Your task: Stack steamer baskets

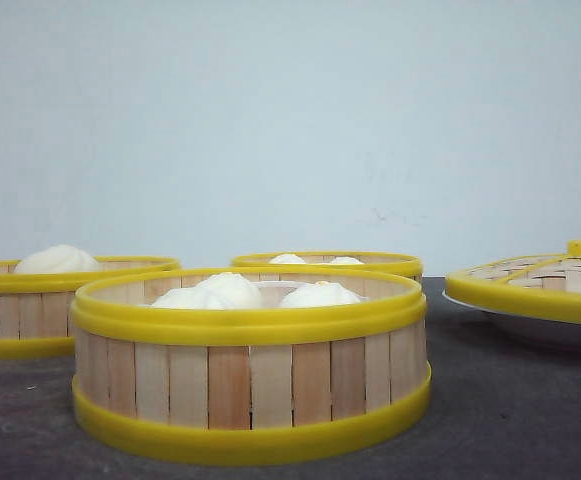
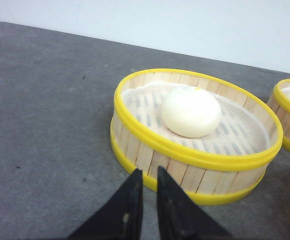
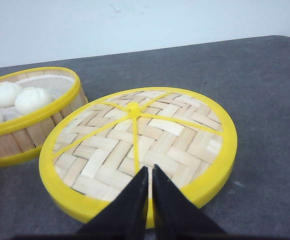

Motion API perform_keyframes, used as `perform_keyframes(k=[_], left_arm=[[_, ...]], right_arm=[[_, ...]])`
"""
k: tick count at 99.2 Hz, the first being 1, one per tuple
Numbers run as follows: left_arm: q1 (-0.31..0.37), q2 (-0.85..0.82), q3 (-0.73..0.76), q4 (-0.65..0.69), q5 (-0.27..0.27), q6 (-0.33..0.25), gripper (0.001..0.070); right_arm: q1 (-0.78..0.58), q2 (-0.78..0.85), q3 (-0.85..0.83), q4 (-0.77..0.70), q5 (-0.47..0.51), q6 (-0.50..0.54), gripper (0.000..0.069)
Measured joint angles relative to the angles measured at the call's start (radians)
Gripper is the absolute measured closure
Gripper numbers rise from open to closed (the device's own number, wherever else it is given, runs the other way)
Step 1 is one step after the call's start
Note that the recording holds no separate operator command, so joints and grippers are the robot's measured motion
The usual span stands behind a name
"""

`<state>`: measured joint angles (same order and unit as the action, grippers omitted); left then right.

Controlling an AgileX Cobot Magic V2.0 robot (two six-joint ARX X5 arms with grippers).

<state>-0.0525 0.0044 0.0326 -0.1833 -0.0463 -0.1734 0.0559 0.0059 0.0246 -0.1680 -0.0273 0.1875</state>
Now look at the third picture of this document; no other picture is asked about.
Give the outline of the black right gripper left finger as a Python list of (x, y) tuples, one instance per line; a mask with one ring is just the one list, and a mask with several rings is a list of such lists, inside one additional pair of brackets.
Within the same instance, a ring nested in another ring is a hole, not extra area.
[(145, 227), (148, 209), (148, 169), (143, 167), (119, 196), (85, 227)]

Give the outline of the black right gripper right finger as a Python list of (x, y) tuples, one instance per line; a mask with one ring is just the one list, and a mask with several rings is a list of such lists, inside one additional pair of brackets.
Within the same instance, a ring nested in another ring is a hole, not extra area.
[(192, 204), (158, 165), (152, 173), (152, 197), (156, 227), (218, 227)]

